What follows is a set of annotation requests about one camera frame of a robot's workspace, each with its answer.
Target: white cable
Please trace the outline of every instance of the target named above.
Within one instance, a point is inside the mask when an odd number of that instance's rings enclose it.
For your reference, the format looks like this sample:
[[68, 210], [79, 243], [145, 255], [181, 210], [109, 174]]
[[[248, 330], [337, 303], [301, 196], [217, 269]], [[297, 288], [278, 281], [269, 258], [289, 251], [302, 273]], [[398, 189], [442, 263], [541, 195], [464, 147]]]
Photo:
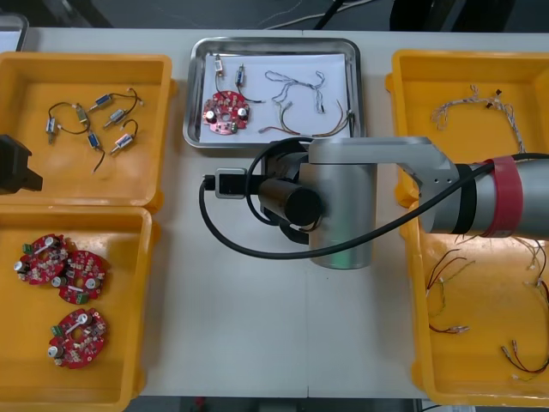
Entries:
[[269, 21], [269, 20], [272, 20], [274, 19], [276, 16], [278, 15], [287, 15], [288, 13], [292, 13], [297, 7], [299, 7], [301, 5], [301, 3], [303, 2], [303, 0], [299, 0], [297, 3], [295, 3], [295, 5], [293, 7], [291, 7], [290, 9], [286, 10], [286, 11], [281, 11], [280, 13], [275, 13], [273, 15], [270, 15], [269, 17], [267, 17], [266, 19], [263, 19], [261, 20], [260, 22], [258, 22], [255, 26], [248, 26], [248, 27], [245, 27], [245, 29], [247, 28], [258, 28], [259, 26], [261, 26], [265, 21]]
[[[340, 8], [337, 9], [337, 11], [335, 13], [340, 13], [340, 12], [345, 11], [347, 9], [351, 9], [353, 7], [361, 6], [362, 4], [367, 4], [369, 2], [373, 2], [373, 0], [360, 0], [359, 2], [356, 2], [356, 3], [350, 3], [347, 6], [341, 6]], [[272, 30], [274, 28], [290, 26], [292, 24], [299, 23], [301, 21], [310, 20], [310, 19], [317, 19], [319, 17], [322, 17], [323, 15], [324, 15], [324, 13], [319, 13], [317, 15], [306, 15], [305, 17], [299, 17], [296, 20], [287, 21], [286, 23], [277, 24], [277, 25], [271, 26], [271, 27], [266, 27], [264, 30]]]

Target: black object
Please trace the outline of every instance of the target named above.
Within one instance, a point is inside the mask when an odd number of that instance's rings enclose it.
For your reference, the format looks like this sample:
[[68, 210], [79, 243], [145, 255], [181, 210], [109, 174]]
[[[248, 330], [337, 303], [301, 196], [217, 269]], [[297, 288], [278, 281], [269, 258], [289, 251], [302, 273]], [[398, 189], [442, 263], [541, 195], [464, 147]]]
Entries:
[[0, 135], [0, 195], [28, 191], [41, 191], [42, 178], [27, 167], [28, 148], [8, 135]]
[[503, 32], [515, 0], [467, 0], [455, 21], [453, 32]]
[[322, 202], [315, 191], [282, 179], [267, 179], [259, 185], [259, 202], [296, 226], [309, 226], [322, 215]]
[[[467, 0], [453, 32], [503, 32], [516, 0]], [[395, 0], [389, 18], [391, 31], [435, 31], [443, 28], [456, 0]]]
[[434, 2], [435, 0], [395, 0], [389, 18], [389, 30], [392, 32], [425, 30]]
[[338, 10], [338, 8], [341, 7], [345, 0], [335, 0], [331, 6], [329, 6], [329, 9], [324, 13], [324, 15], [321, 17], [321, 19], [318, 21], [316, 26], [314, 26], [313, 30], [322, 30], [324, 26], [326, 26], [326, 23], [330, 21], [332, 17], [334, 17], [335, 12]]

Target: silver cylinder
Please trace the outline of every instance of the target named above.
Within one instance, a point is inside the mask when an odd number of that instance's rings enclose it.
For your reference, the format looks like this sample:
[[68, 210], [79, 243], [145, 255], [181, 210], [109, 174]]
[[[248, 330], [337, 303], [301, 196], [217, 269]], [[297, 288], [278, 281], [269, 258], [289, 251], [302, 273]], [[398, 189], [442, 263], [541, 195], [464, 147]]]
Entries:
[[[376, 226], [377, 165], [301, 165], [299, 183], [317, 191], [323, 218], [309, 234], [311, 250], [339, 245]], [[312, 261], [330, 269], [358, 269], [371, 263], [372, 242]]]

